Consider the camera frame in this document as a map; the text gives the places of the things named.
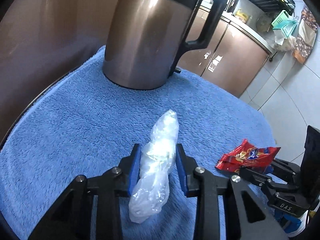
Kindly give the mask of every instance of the kettle base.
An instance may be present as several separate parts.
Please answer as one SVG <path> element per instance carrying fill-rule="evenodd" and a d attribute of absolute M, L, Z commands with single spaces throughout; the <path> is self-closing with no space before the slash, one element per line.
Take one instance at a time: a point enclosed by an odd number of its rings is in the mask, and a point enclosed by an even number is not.
<path fill-rule="evenodd" d="M 119 76 L 117 75 L 116 77 L 112 77 L 112 75 L 107 71 L 107 62 L 104 60 L 103 62 L 103 74 L 105 75 L 105 77 L 110 80 L 113 84 L 118 85 L 119 87 L 123 87 L 123 88 L 128 88 L 128 89 L 132 89 L 132 90 L 154 90 L 154 89 L 158 89 L 160 87 L 162 87 L 165 83 L 166 80 L 164 81 L 163 84 L 161 85 L 157 85 L 157 86 L 149 86 L 149 87 L 142 87 L 141 84 L 132 84 L 131 82 L 128 82 L 124 79 L 119 78 Z"/>

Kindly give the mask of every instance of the cabinet door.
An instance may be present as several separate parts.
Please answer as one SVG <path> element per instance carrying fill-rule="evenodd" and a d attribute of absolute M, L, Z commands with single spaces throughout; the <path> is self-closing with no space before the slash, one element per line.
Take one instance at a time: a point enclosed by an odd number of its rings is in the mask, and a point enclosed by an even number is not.
<path fill-rule="evenodd" d="M 267 57 L 258 44 L 229 25 L 202 77 L 239 97 Z"/>
<path fill-rule="evenodd" d="M 207 12 L 201 10 L 198 11 L 188 34 L 187 41 L 194 41 L 199 37 L 207 16 Z M 198 49 L 186 52 L 180 58 L 178 66 L 201 76 L 227 26 L 228 23 L 220 20 L 207 49 Z"/>

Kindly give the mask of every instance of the plastic bag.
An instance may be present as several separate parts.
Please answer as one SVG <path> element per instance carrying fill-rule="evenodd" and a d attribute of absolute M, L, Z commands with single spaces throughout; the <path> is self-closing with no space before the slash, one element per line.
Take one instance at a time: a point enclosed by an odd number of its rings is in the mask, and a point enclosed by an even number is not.
<path fill-rule="evenodd" d="M 296 38 L 291 35 L 289 38 L 283 40 L 282 45 L 277 44 L 275 42 L 274 49 L 278 51 L 289 51 L 289 50 L 293 51 L 295 45 L 296 45 Z"/>
<path fill-rule="evenodd" d="M 141 150 L 140 179 L 129 201 L 132 222 L 142 223 L 161 211 L 169 197 L 168 174 L 176 157 L 179 123 L 174 111 L 163 114 L 151 130 L 150 142 Z"/>

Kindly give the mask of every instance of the blue gripper pad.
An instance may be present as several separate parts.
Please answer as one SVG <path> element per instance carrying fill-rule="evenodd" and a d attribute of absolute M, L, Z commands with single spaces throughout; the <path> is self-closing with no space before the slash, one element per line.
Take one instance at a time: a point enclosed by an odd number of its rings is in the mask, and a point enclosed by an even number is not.
<path fill-rule="evenodd" d="M 187 186 L 187 174 L 186 171 L 182 165 L 182 159 L 181 158 L 185 158 L 185 154 L 184 156 L 182 156 L 181 152 L 179 151 L 179 148 L 176 146 L 176 166 L 177 166 L 177 171 L 178 171 L 178 176 L 179 176 L 179 180 L 180 180 L 180 186 L 181 186 L 181 190 L 183 191 L 184 195 L 187 195 L 188 192 L 188 186 Z"/>
<path fill-rule="evenodd" d="M 140 158 L 141 158 L 141 145 L 135 145 L 132 153 L 132 165 L 129 172 L 129 186 L 128 194 L 131 196 L 134 186 L 137 184 L 139 179 L 139 169 L 140 169 Z"/>

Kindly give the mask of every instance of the electric kettle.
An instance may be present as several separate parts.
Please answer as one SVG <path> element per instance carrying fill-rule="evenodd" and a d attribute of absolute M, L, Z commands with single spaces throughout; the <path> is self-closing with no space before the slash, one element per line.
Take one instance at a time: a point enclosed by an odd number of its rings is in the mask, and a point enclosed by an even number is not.
<path fill-rule="evenodd" d="M 103 72 L 130 89 L 165 84 L 180 57 L 207 48 L 228 0 L 213 0 L 200 36 L 186 42 L 202 0 L 118 0 L 105 50 Z"/>

